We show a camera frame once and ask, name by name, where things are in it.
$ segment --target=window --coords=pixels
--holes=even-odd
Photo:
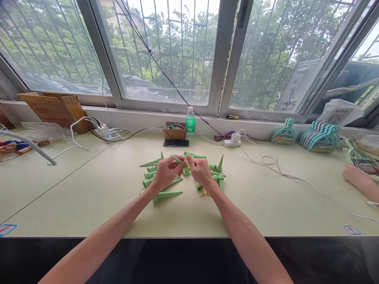
[[[30,90],[111,95],[74,0],[0,4],[0,52]]]
[[[379,121],[375,0],[76,1],[0,2],[15,86],[186,112],[165,73],[199,114],[306,122],[341,98],[365,110],[357,125]]]

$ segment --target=water bottle label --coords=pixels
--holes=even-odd
[[[186,131],[188,133],[195,133],[195,121],[193,116],[186,118]]]

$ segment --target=cardboard box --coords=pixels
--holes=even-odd
[[[79,97],[72,94],[49,93],[19,93],[17,94],[43,122],[55,122],[62,127],[69,128],[78,119],[86,116],[79,103]],[[89,131],[88,122],[82,120],[73,127],[78,133]]]
[[[186,124],[180,122],[166,122],[166,126],[172,124],[179,124],[184,127],[184,129],[163,129],[163,134],[165,135],[165,140],[185,140],[186,139]]]

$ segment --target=forearm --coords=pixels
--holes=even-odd
[[[373,180],[367,180],[366,182],[357,186],[360,191],[363,192],[372,202],[379,203],[379,186]]]
[[[257,282],[292,283],[278,257],[254,224],[216,183],[210,187],[207,187],[207,192],[216,203],[236,249]]]
[[[85,283],[154,198],[155,192],[152,188],[145,190],[63,257],[39,283]]]

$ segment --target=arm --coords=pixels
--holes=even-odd
[[[293,283],[265,238],[213,180],[208,162],[204,159],[193,159],[189,155],[187,160],[193,178],[204,186],[213,198],[236,249],[257,282]]]
[[[372,180],[369,174],[347,164],[343,171],[343,177],[358,187],[371,201],[379,203],[379,186]]]
[[[173,160],[168,157],[160,161],[151,185],[63,257],[39,284],[85,283],[129,230],[145,206],[182,173],[185,163],[178,165]]]

